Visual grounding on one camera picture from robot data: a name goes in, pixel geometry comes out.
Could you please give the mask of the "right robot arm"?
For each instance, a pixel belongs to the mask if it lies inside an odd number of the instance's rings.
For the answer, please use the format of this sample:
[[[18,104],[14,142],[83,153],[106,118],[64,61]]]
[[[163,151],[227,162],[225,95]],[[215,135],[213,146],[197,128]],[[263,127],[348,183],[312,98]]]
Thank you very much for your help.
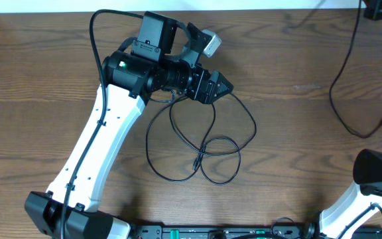
[[[328,90],[330,105],[348,133],[360,139],[371,137],[382,127],[382,118],[368,133],[362,134],[349,126],[340,116],[332,97],[333,88],[340,79],[353,50],[360,17],[382,20],[382,0],[360,1],[350,47],[342,67]],[[356,230],[374,214],[382,214],[382,152],[361,150],[353,166],[353,181],[345,193],[329,208],[318,214],[316,222],[307,224],[301,238],[352,238]]]

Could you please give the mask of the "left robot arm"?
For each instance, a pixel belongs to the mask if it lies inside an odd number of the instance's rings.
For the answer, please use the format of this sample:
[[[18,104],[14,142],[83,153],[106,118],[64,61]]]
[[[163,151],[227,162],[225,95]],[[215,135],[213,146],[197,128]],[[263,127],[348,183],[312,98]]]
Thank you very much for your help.
[[[211,57],[220,37],[193,24],[147,11],[137,37],[125,39],[97,59],[100,85],[90,118],[55,180],[33,191],[25,210],[38,230],[51,238],[127,238],[131,225],[99,210],[113,162],[152,93],[182,93],[212,104],[233,87],[199,62]]]

